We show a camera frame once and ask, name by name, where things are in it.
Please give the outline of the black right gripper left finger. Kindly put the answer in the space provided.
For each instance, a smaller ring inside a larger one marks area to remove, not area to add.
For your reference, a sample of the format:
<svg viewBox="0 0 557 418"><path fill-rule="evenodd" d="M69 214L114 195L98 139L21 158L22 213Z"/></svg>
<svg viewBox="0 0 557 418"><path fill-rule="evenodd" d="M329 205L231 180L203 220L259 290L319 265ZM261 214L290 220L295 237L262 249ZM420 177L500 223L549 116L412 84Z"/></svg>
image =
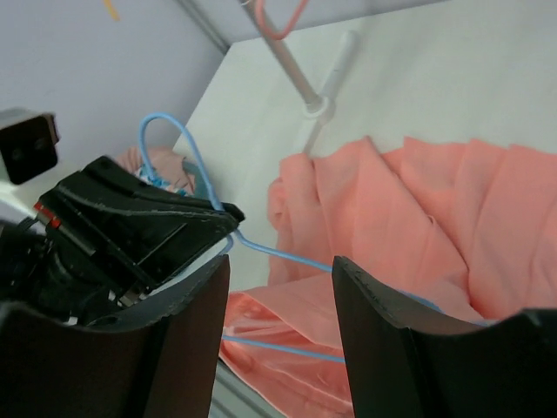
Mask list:
<svg viewBox="0 0 557 418"><path fill-rule="evenodd" d="M230 279L219 256L108 328L1 305L4 417L206 417Z"/></svg>

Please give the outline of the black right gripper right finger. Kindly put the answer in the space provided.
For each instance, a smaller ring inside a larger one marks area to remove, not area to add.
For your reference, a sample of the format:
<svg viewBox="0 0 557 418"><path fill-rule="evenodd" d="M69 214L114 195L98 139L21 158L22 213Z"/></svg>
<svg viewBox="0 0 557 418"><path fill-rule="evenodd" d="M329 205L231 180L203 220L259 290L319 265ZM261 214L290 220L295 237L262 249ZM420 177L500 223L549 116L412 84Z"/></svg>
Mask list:
<svg viewBox="0 0 557 418"><path fill-rule="evenodd" d="M345 257L333 262L332 283L356 416L555 416L553 309L477 325L390 288Z"/></svg>

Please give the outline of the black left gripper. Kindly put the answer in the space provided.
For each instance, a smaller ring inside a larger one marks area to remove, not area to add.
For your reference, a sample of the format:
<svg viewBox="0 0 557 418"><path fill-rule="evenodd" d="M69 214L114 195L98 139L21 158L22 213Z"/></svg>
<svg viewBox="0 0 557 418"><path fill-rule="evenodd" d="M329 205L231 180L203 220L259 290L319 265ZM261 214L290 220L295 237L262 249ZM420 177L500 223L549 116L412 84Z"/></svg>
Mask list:
<svg viewBox="0 0 557 418"><path fill-rule="evenodd" d="M54 192L1 200L25 216L1 223L1 299L84 326L144 300L245 220L234 204L164 191L106 156Z"/></svg>

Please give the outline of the blue floral garment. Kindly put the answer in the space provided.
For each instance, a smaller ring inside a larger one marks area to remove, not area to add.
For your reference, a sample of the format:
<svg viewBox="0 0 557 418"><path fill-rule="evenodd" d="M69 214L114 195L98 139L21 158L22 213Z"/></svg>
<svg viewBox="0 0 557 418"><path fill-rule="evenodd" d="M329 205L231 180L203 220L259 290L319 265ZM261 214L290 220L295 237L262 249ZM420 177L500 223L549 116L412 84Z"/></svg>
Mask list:
<svg viewBox="0 0 557 418"><path fill-rule="evenodd" d="M191 196L193 188L191 178L183 170L177 172L170 172L168 177L161 177L157 172L154 172L154 177L151 178L144 165L135 171L135 175L149 185L154 185L167 192L174 192L182 196Z"/></svg>

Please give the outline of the dusty pink pleated garment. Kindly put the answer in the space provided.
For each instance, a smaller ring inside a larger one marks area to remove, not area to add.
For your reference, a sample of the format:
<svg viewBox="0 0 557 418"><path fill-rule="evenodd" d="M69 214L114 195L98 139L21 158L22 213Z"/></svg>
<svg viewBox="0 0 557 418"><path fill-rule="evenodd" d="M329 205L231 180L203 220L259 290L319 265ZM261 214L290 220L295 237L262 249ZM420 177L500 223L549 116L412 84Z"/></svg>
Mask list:
<svg viewBox="0 0 557 418"><path fill-rule="evenodd" d="M168 177L170 172L183 170L182 161L185 158L183 156L180 156L179 154L176 154L170 147L150 147L147 150L147 156L152 165L153 177L154 172L157 172L161 177ZM135 171L142 165L144 165L148 171L147 164L144 162L143 156L137 146L128 148L125 152L123 152L116 158L116 161L127 172L134 175Z"/></svg>

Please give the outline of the salmon pink skirt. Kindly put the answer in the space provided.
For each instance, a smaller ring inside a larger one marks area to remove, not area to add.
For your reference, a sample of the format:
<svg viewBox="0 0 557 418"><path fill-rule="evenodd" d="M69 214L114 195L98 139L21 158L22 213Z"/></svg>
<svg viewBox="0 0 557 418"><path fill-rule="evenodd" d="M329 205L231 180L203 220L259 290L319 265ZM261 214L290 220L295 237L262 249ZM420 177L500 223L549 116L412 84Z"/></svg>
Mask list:
<svg viewBox="0 0 557 418"><path fill-rule="evenodd" d="M279 251L346 256L467 321L556 304L556 157L471 140L369 138L282 160L267 216ZM229 296L224 363L289 417L350 417L330 275L271 258L268 283Z"/></svg>

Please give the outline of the pink wire hanger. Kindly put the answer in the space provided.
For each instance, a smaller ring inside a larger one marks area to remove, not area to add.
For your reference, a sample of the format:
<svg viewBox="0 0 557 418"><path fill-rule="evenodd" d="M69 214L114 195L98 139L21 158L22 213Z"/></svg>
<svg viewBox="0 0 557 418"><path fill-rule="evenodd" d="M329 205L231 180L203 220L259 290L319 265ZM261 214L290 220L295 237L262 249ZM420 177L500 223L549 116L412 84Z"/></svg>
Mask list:
<svg viewBox="0 0 557 418"><path fill-rule="evenodd" d="M280 17L276 17L273 12L278 11L279 5L283 3L285 10ZM296 28L308 4L308 0L254 1L253 13L256 25L263 36L274 41L284 40Z"/></svg>

